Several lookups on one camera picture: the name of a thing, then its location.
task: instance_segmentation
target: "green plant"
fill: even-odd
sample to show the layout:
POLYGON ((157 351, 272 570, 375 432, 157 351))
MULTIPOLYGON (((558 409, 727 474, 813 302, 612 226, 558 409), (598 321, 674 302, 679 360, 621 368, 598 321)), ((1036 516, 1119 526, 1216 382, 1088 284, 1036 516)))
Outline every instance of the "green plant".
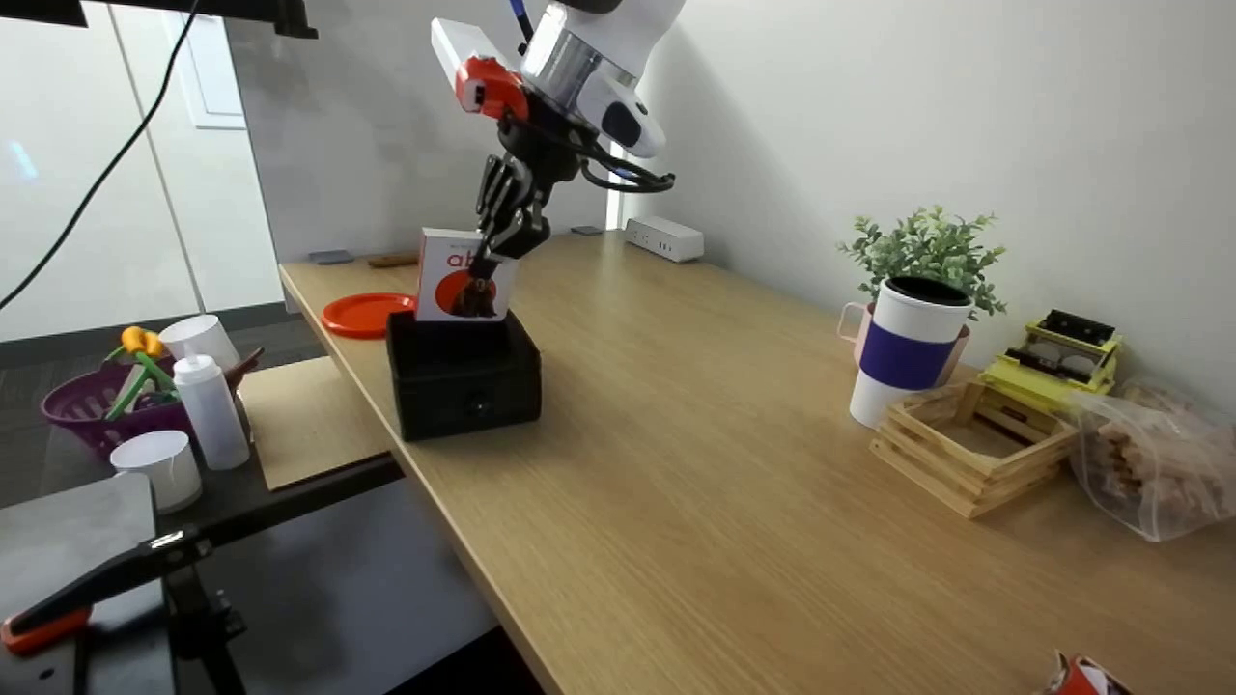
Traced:
POLYGON ((914 207, 891 226, 873 222, 868 216, 855 220, 855 239, 842 244, 848 254, 864 270, 862 293, 877 302, 887 278, 935 278, 970 297, 970 321, 976 314, 1006 314, 989 265, 1006 254, 1006 247, 985 247, 976 239, 998 216, 947 216, 942 203, 914 207))

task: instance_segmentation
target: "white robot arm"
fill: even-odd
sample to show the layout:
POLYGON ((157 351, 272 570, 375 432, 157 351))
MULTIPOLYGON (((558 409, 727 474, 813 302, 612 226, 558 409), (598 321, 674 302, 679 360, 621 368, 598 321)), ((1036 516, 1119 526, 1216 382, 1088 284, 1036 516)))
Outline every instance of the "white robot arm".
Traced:
POLYGON ((517 70, 478 25, 434 19, 434 51, 456 99, 493 114, 506 146, 488 163, 478 189, 475 278, 492 278, 502 257, 548 239, 541 207, 551 186, 578 168, 603 189, 661 194, 674 186, 674 175, 656 176, 608 146, 639 158, 661 151, 665 133, 635 83, 679 9, 685 0, 558 0, 517 70))

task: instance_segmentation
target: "black box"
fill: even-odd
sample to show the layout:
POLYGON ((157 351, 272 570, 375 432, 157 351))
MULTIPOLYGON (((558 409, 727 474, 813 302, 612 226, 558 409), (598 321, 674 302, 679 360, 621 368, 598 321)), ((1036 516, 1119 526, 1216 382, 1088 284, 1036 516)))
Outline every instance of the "black box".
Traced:
POLYGON ((493 325, 418 325, 392 314, 387 356, 407 441, 541 415, 541 351, 515 314, 493 325))

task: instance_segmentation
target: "wooden crate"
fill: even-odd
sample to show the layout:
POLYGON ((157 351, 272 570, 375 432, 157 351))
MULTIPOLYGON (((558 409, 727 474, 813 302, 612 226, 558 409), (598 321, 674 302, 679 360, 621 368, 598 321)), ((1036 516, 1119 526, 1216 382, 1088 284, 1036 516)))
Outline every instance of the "wooden crate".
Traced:
POLYGON ((1050 481, 1077 429, 976 382, 896 402, 873 435, 877 459, 962 516, 1050 481))

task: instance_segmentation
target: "wooden desk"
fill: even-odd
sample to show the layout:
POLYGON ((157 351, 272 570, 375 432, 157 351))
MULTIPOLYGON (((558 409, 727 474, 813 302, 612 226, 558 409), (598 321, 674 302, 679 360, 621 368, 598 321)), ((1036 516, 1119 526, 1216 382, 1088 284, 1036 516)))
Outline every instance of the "wooden desk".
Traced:
MULTIPOLYGON (((308 316, 410 270, 285 265, 308 316)), ((1236 526, 1153 547, 1075 481, 962 520, 868 455, 836 321, 613 239, 522 263, 546 415, 402 442, 387 347, 321 333, 551 691, 1236 691, 1236 526)))

